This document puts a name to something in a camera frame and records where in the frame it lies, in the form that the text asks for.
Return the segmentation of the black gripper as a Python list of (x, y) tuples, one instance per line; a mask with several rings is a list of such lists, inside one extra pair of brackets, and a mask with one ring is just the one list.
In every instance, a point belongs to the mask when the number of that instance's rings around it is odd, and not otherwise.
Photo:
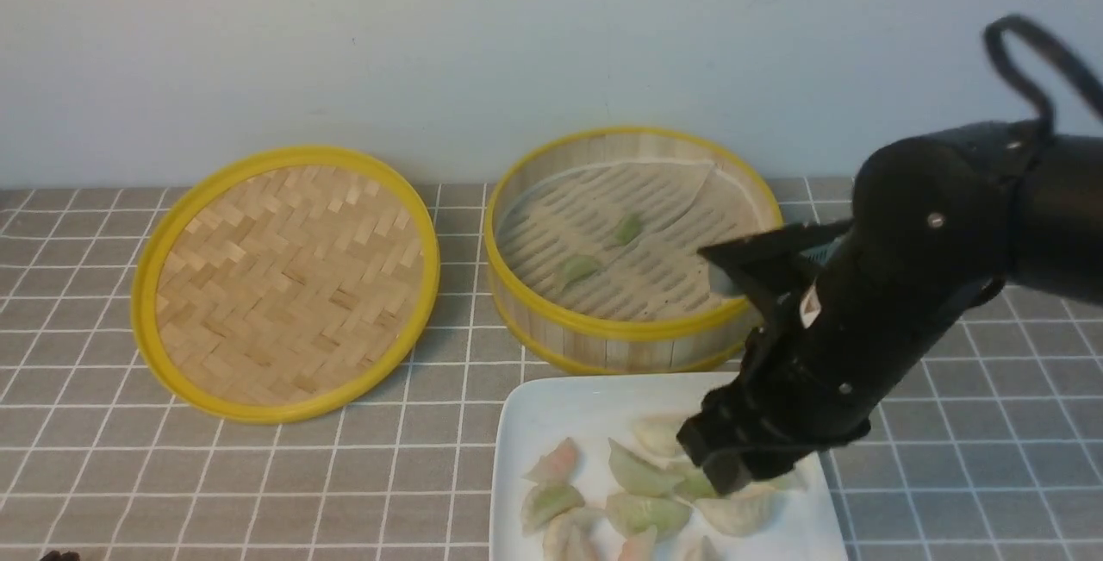
[(796, 322), (736, 380), (708, 393), (676, 439), (728, 496), (788, 475), (807, 452), (866, 438), (875, 408), (913, 364), (910, 319)]

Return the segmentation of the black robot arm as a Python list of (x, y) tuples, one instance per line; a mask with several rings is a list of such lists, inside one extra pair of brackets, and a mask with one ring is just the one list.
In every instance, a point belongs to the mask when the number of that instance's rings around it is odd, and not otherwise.
[(700, 248), (763, 325), (677, 433), (727, 495), (863, 439), (877, 404), (1004, 285), (1100, 303), (1099, 138), (977, 122), (876, 150), (852, 215)]

